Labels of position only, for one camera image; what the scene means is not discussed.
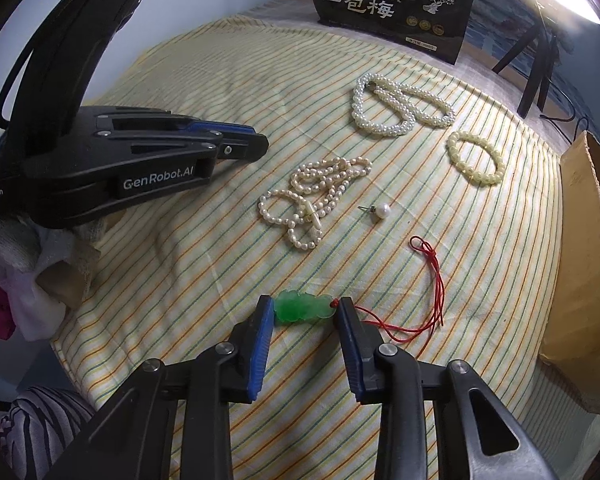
green jade pendant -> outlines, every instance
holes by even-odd
[[[297,290],[283,290],[276,296],[273,310],[276,317],[284,323],[325,319],[336,312],[330,306],[331,301],[333,298],[327,294],[314,296],[305,292],[299,293]]]

black package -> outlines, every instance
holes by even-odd
[[[474,0],[314,0],[320,22],[408,44],[455,63]]]

red string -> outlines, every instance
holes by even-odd
[[[418,241],[419,245],[415,245],[413,243],[414,240]],[[380,319],[378,316],[376,316],[376,314],[374,314],[373,312],[371,312],[370,310],[368,310],[362,306],[356,305],[355,307],[356,307],[356,309],[360,310],[361,312],[364,312],[365,314],[368,314],[369,316],[371,316],[375,319],[375,320],[367,319],[367,320],[365,320],[366,323],[383,328],[385,330],[385,332],[387,333],[387,335],[397,343],[401,343],[401,344],[410,343],[411,341],[416,339],[417,336],[419,336],[420,334],[422,334],[428,330],[429,335],[427,335],[427,340],[425,341],[424,346],[420,349],[420,352],[418,352],[418,355],[417,355],[417,357],[420,357],[420,354],[422,354],[422,352],[424,352],[424,349],[427,347],[427,344],[429,344],[429,341],[431,340],[431,337],[433,336],[434,330],[436,329],[436,324],[438,323],[440,326],[444,325],[443,308],[445,306],[445,284],[443,283],[442,276],[440,275],[440,264],[438,263],[438,258],[436,257],[436,250],[433,247],[431,247],[431,244],[429,244],[429,242],[427,242],[426,240],[423,240],[419,236],[412,236],[411,239],[409,240],[409,245],[411,246],[411,249],[413,249],[414,251],[419,251],[425,255],[429,265],[431,265],[431,268],[434,272],[435,287],[434,287],[433,309],[432,309],[432,312],[431,312],[431,315],[429,316],[429,318],[417,328],[404,328],[401,326],[395,326],[395,325],[384,322],[382,319]],[[337,308],[338,300],[333,300],[331,302],[331,306],[333,308]],[[408,338],[401,339],[401,338],[393,335],[391,332],[389,332],[389,330],[392,330],[394,332],[409,333],[409,334],[413,334],[413,335],[411,335]]]

metal screw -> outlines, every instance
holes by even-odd
[[[386,355],[387,357],[391,357],[392,355],[396,355],[398,353],[398,347],[391,343],[382,343],[378,347],[378,351],[382,355]]]
[[[216,345],[216,352],[220,355],[229,355],[235,350],[235,346],[228,341],[222,341]]]
[[[157,372],[162,366],[160,359],[151,358],[142,363],[142,370],[145,372]]]
[[[469,365],[462,359],[456,359],[451,361],[451,369],[459,374],[465,374],[469,371]]]

white pearl necklace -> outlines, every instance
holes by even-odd
[[[496,164],[496,172],[491,174],[482,173],[480,171],[476,171],[475,168],[472,168],[466,162],[460,160],[460,153],[458,152],[458,148],[456,148],[458,140],[471,142],[476,146],[480,146],[485,152],[489,153]],[[487,139],[467,132],[453,132],[446,140],[446,150],[449,153],[449,159],[451,160],[451,163],[469,180],[478,185],[484,184],[485,186],[493,186],[494,184],[499,184],[502,182],[506,166],[504,165],[504,161],[502,160],[500,152],[496,150],[496,148]]]
[[[400,124],[386,126],[385,124],[377,124],[369,121],[363,112],[362,103],[364,100],[365,86],[369,83],[375,83],[374,93],[381,101],[387,103],[391,108],[394,108],[400,113],[404,119]],[[429,101],[437,108],[443,111],[443,117],[434,117],[423,113],[419,108],[409,101],[407,94],[419,97],[425,101]],[[384,75],[366,73],[358,78],[356,89],[353,91],[353,111],[352,117],[356,124],[363,130],[371,134],[395,137],[404,135],[411,131],[415,126],[416,120],[426,126],[435,128],[446,128],[451,126],[456,120],[456,114],[451,105],[442,100],[436,95],[433,95],[427,90],[417,88],[406,83],[398,84],[391,81]]]
[[[363,166],[363,169],[358,170],[353,167],[357,164]],[[272,189],[267,191],[260,197],[258,210],[262,217],[270,224],[286,226],[287,237],[296,248],[303,251],[315,249],[324,236],[320,219],[327,216],[336,208],[352,180],[368,175],[370,172],[371,162],[368,158],[363,157],[347,160],[346,158],[336,156],[331,160],[319,160],[317,162],[301,164],[291,174],[290,179],[291,186],[297,192],[290,189]],[[300,182],[311,180],[316,181],[316,183],[302,184]],[[327,191],[326,197],[315,204],[299,194],[318,193],[325,190]],[[274,196],[285,196],[298,202],[296,213],[290,218],[279,218],[271,215],[266,209],[265,202]],[[298,240],[295,231],[297,225],[305,223],[312,224],[312,227],[309,229],[309,236],[312,241],[309,243]]]

